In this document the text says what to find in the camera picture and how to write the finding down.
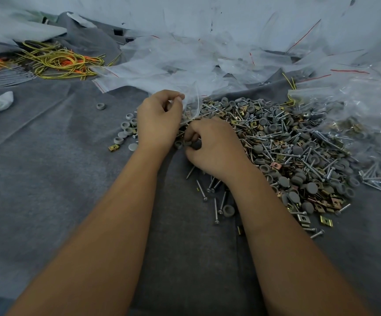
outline pile of hardware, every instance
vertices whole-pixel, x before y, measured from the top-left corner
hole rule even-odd
[[[319,213],[320,223],[332,227],[332,220],[324,214],[340,215],[350,206],[354,188],[360,185],[357,178],[360,167],[341,142],[314,129],[323,114],[302,113],[296,106],[277,106],[263,99],[229,101],[223,98],[205,101],[198,118],[214,116],[231,124],[247,157],[262,171],[271,188],[306,231],[317,232],[310,226],[309,215]],[[214,180],[206,191],[215,192],[220,181],[213,187]],[[197,184],[203,200],[207,201],[200,182]],[[219,208],[214,199],[217,224],[218,214],[230,216],[224,199],[225,195]],[[323,233],[321,230],[312,238]]]

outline gray tarp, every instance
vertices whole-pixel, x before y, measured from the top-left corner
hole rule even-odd
[[[98,54],[115,56],[92,33],[88,42],[101,44]],[[244,95],[281,102],[285,86],[276,81]],[[9,89],[15,101],[0,112],[0,296],[14,298],[127,162],[132,138],[114,153],[107,147],[147,94],[130,87],[102,94],[79,80],[35,79],[0,94]],[[107,108],[97,110],[98,102]],[[185,180],[190,168],[183,150],[172,150],[159,173],[132,313],[265,313],[247,242],[236,233],[239,217],[213,226],[213,202],[203,203],[195,185],[197,176],[205,185],[209,177],[195,172]],[[317,244],[381,312],[381,193],[359,189],[354,205],[333,220]]]

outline person's left hand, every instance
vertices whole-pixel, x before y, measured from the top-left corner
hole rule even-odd
[[[162,90],[142,102],[138,107],[139,147],[167,155],[180,127],[183,99],[180,92]]]

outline small yellow piece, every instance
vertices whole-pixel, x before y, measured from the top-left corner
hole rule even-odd
[[[333,227],[332,220],[329,218],[325,218],[322,215],[320,216],[321,224],[328,225],[329,227]]]
[[[114,152],[114,151],[117,151],[119,148],[120,148],[120,145],[114,144],[112,146],[109,146],[109,151]]]

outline hand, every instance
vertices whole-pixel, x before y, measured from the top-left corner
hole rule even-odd
[[[164,158],[174,140],[182,120],[184,94],[162,90],[145,99],[138,107],[139,147]]]
[[[195,142],[199,137],[202,148],[186,147],[186,156],[196,167],[225,184],[239,174],[243,165],[250,163],[235,131],[220,118],[191,122],[184,133],[184,141]]]

